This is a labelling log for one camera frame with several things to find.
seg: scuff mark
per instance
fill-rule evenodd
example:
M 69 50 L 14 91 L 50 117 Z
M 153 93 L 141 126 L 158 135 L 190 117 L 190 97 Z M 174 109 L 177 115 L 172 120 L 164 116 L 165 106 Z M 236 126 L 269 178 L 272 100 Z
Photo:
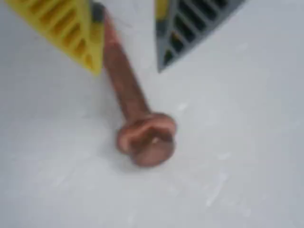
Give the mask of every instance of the scuff mark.
M 228 174 L 220 172 L 218 175 L 218 184 L 215 187 L 213 193 L 207 198 L 206 206 L 211 207 L 214 201 L 218 198 L 220 191 L 222 190 L 225 182 L 228 179 Z

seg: copper screw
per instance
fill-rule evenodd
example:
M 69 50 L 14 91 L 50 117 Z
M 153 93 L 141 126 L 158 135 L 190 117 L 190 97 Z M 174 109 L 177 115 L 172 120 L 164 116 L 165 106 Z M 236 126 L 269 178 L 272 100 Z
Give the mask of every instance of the copper screw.
M 150 111 L 108 12 L 104 22 L 104 65 L 126 118 L 117 146 L 139 166 L 158 165 L 173 155 L 176 123 L 166 114 Z

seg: white surface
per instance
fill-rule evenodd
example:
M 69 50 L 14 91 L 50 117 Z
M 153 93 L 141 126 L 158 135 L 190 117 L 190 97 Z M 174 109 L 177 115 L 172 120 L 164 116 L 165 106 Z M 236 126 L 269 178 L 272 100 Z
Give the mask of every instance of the white surface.
M 108 0 L 175 156 L 151 170 L 114 149 L 123 123 L 93 78 L 0 4 L 0 227 L 304 227 L 304 4 L 251 0 L 156 73 L 152 0 Z

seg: screw shank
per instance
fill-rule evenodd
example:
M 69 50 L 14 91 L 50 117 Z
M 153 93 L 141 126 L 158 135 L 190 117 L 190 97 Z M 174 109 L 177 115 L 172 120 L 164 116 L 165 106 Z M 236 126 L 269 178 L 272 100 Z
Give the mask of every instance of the screw shank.
M 107 12 L 104 29 L 104 66 L 111 79 L 121 110 L 127 121 L 139 119 L 150 113 L 150 109 Z

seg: black and yellow object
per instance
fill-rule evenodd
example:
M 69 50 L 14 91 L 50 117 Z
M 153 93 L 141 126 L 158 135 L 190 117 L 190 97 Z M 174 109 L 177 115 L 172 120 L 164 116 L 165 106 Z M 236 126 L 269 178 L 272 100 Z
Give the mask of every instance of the black and yellow object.
M 175 62 L 225 21 L 245 0 L 156 0 L 158 69 Z
M 30 26 L 94 74 L 102 68 L 103 6 L 88 0 L 5 0 Z

